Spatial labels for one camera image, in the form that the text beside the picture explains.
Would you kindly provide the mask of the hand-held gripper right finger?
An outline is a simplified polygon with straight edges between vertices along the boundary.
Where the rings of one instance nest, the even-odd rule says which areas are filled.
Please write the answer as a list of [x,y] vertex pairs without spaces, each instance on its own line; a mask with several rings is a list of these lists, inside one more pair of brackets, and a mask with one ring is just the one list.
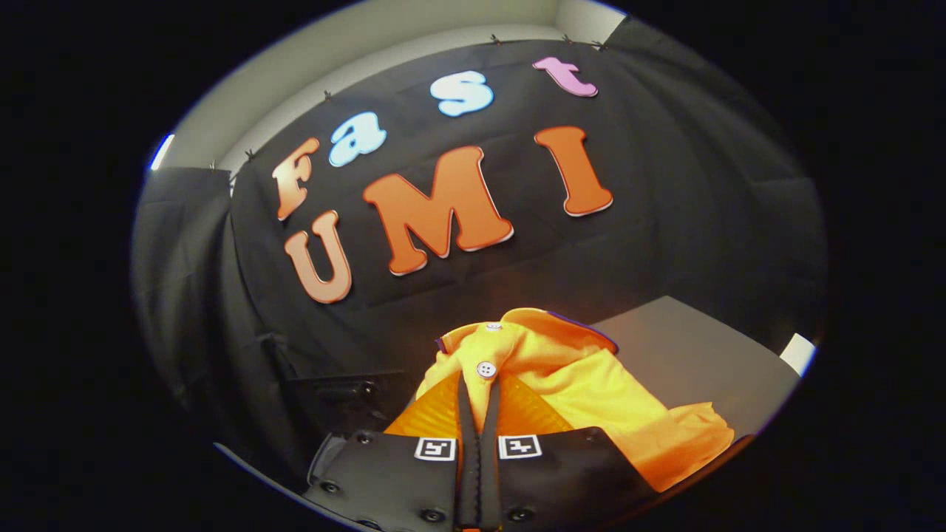
[[598,531],[658,498],[602,428],[575,427],[511,376],[490,391],[480,467],[483,530]]

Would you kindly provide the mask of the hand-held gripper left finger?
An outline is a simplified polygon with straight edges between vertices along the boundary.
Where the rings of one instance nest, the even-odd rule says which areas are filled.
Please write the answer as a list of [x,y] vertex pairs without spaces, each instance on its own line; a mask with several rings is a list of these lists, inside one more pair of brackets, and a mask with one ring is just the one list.
[[376,531],[460,531],[480,517],[480,442],[463,375],[430,387],[383,431],[329,437],[303,496]]

